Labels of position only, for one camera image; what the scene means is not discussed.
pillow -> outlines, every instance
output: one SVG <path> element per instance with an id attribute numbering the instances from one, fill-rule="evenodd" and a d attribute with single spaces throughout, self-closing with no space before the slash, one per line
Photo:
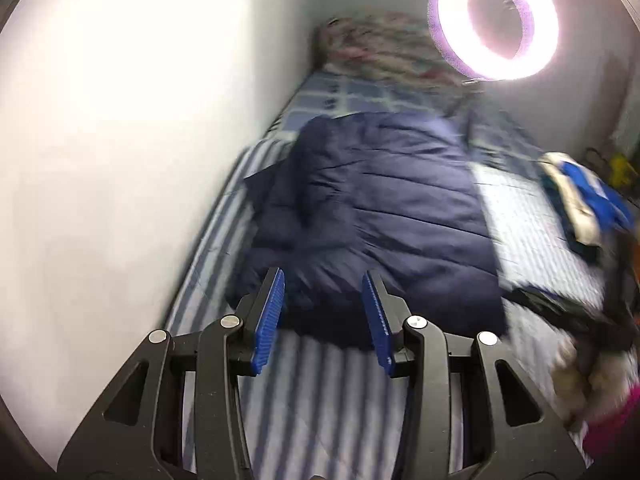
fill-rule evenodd
<path id="1" fill-rule="evenodd" d="M 324 70 L 418 88 L 460 86 L 466 76 L 440 55 L 429 24 L 402 12 L 350 12 L 319 31 Z"/>

ring light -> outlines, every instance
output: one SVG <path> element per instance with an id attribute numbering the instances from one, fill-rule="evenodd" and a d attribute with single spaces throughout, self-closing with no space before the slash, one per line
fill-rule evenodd
<path id="1" fill-rule="evenodd" d="M 430 0 L 430 29 L 442 55 L 460 72 L 489 80 L 518 79 L 542 70 L 558 46 L 558 15 L 551 0 L 513 0 L 522 41 L 508 59 L 485 46 L 471 23 L 468 0 Z"/>

striped sheet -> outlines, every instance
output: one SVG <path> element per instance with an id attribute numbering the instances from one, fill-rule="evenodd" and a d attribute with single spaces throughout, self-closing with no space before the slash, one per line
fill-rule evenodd
<path id="1" fill-rule="evenodd" d="M 194 332 L 230 309 L 223 299 L 229 273 L 250 228 L 242 178 L 282 158 L 283 140 L 265 139 L 243 153 L 214 208 L 166 328 Z M 556 216 L 538 184 L 474 166 L 502 278 L 532 283 L 599 304 L 602 277 L 567 250 Z M 552 400 L 549 364 L 561 333 L 535 314 L 506 304 L 516 356 Z M 193 463 L 193 377 L 186 387 L 185 466 Z M 331 480 L 390 478 L 402 426 L 406 381 L 390 380 L 373 352 L 340 350 L 279 332 L 269 364 L 241 378 L 242 418 L 255 478 Z M 454 405 L 457 389 L 453 388 Z M 460 468 L 462 423 L 453 410 L 451 470 Z"/>

yellow object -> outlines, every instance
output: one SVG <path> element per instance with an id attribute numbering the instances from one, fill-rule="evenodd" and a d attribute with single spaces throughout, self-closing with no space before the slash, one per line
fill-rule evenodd
<path id="1" fill-rule="evenodd" d="M 612 156 L 609 165 L 611 167 L 609 184 L 614 189 L 630 186 L 636 176 L 638 176 L 636 170 L 634 170 L 633 166 L 621 153 L 616 153 Z"/>

folded clothing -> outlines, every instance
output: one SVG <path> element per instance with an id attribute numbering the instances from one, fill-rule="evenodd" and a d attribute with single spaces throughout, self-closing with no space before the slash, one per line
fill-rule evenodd
<path id="1" fill-rule="evenodd" d="M 595 263 L 604 235 L 613 227 L 631 229 L 633 217 L 617 192 L 565 153 L 539 159 L 542 184 L 560 218 L 567 243 Z"/>
<path id="2" fill-rule="evenodd" d="M 377 269 L 445 332 L 503 334 L 497 259 L 467 162 L 452 123 L 431 114 L 313 119 L 276 171 L 247 181 L 250 196 L 270 192 L 230 304 L 280 266 L 281 326 L 368 348 L 360 289 Z"/>
<path id="3" fill-rule="evenodd" d="M 569 248 L 588 264 L 596 264 L 598 262 L 598 246 L 581 244 L 576 239 L 574 224 L 571 222 L 571 219 L 567 216 L 564 209 L 564 203 L 562 202 L 562 196 L 560 195 L 558 184 L 556 184 L 556 182 L 546 173 L 542 174 L 540 182 L 542 183 L 546 196 L 549 198 L 549 202 L 551 202 L 554 211 L 560 219 L 564 238 L 566 239 L 566 243 L 569 245 Z"/>

